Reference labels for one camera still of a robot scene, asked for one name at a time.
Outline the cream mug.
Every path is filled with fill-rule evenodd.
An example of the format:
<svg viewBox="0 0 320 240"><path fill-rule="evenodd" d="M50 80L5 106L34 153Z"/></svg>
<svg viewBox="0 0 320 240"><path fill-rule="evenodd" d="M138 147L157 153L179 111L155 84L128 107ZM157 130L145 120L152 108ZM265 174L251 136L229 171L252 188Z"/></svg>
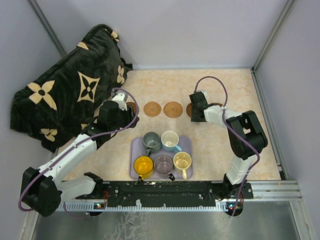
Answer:
<svg viewBox="0 0 320 240"><path fill-rule="evenodd" d="M188 179L187 170L192 165L191 156L184 151L178 152L173 157L173 165L174 165L175 171L182 176L182 179L184 181L187 181Z"/></svg>

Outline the woven coaster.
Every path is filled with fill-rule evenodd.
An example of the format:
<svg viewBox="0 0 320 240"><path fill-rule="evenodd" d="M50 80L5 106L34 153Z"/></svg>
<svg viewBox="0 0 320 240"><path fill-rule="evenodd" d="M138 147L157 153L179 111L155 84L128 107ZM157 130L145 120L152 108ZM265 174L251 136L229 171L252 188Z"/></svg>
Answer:
<svg viewBox="0 0 320 240"><path fill-rule="evenodd" d="M178 118L183 113L183 107L180 103L171 101L164 106L163 112L169 118Z"/></svg>
<svg viewBox="0 0 320 240"><path fill-rule="evenodd" d="M150 101L146 103L145 106L143 107L143 111L148 117L158 116L161 110L162 110L162 107L160 106L159 103L155 101Z"/></svg>

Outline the dark wooden coaster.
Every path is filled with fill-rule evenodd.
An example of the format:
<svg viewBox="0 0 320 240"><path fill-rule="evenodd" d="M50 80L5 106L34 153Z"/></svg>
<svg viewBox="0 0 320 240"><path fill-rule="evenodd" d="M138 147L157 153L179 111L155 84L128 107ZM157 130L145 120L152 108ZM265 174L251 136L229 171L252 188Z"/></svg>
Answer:
<svg viewBox="0 0 320 240"><path fill-rule="evenodd" d="M218 102L216 102L216 103L212 103L212 105L213 105L213 106L219 106L219 107L223 107L223 104L221 104L221 103L218 103Z"/></svg>
<svg viewBox="0 0 320 240"><path fill-rule="evenodd" d="M191 118L192 117L192 104L189 103L186 107L186 114Z"/></svg>
<svg viewBox="0 0 320 240"><path fill-rule="evenodd" d="M129 116L134 117L137 115L137 105L134 102L127 102L126 108Z"/></svg>

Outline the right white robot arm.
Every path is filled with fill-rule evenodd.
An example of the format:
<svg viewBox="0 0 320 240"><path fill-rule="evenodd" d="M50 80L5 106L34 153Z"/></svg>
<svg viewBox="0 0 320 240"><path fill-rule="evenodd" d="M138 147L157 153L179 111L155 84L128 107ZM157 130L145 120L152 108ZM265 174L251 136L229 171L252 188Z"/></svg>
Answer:
<svg viewBox="0 0 320 240"><path fill-rule="evenodd" d="M214 123L227 128L233 158L223 177L223 192L227 197L235 198L241 192L241 184L255 156L268 145L262 125L252 110L237 112L216 103L209 104L205 91L196 91L189 98L192 122Z"/></svg>

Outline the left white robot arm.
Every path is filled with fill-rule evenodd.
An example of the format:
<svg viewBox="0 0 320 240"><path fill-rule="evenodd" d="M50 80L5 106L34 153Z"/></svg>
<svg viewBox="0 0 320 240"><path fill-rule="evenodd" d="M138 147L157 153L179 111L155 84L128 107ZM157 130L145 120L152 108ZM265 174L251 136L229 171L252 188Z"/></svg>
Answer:
<svg viewBox="0 0 320 240"><path fill-rule="evenodd" d="M103 179L86 172L81 177L65 181L65 176L84 158L98 150L118 132L134 128L139 121L137 104L108 100L96 116L76 137L71 145L46 164L35 169L29 167L22 176L18 208L36 211L48 217L60 204L89 196L95 199L104 192Z"/></svg>

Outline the light blue mug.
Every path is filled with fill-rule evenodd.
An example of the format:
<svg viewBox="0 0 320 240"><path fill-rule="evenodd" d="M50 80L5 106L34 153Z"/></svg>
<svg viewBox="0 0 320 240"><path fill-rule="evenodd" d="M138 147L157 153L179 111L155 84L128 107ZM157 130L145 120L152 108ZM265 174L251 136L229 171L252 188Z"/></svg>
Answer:
<svg viewBox="0 0 320 240"><path fill-rule="evenodd" d="M161 144L162 148L166 152L181 152L182 148L178 145L179 143L179 136L174 131L166 131L161 135Z"/></svg>

